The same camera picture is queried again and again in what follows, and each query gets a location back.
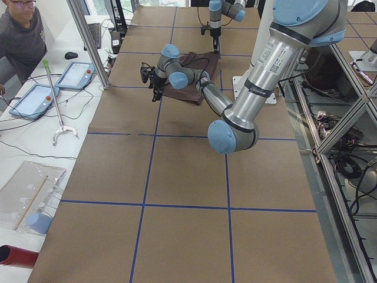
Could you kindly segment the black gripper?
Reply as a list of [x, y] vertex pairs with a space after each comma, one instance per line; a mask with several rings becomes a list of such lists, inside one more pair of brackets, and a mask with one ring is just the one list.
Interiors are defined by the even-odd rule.
[[158, 75], [151, 75], [150, 88], [153, 90], [152, 102], [160, 101], [163, 96], [163, 87], [167, 78], [161, 78]]
[[219, 51], [219, 37], [221, 36], [221, 28], [210, 27], [210, 35], [213, 37], [214, 52], [218, 52]]

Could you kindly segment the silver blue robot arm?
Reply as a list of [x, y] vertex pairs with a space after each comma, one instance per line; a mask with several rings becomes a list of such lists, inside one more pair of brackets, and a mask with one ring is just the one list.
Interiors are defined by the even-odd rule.
[[246, 1], [209, 1], [209, 21], [201, 28], [201, 34], [204, 35], [207, 30], [210, 31], [214, 52], [218, 52], [222, 16], [241, 22], [246, 15], [246, 3]]
[[220, 154], [247, 150], [257, 143], [254, 119], [301, 49], [335, 44], [345, 36], [346, 1], [274, 1], [270, 10], [270, 37], [235, 101], [205, 71], [183, 67], [173, 44], [165, 45], [155, 67], [141, 72], [143, 82], [153, 89], [154, 101], [161, 98], [166, 83], [176, 90], [196, 86], [220, 116], [207, 131], [211, 147]]

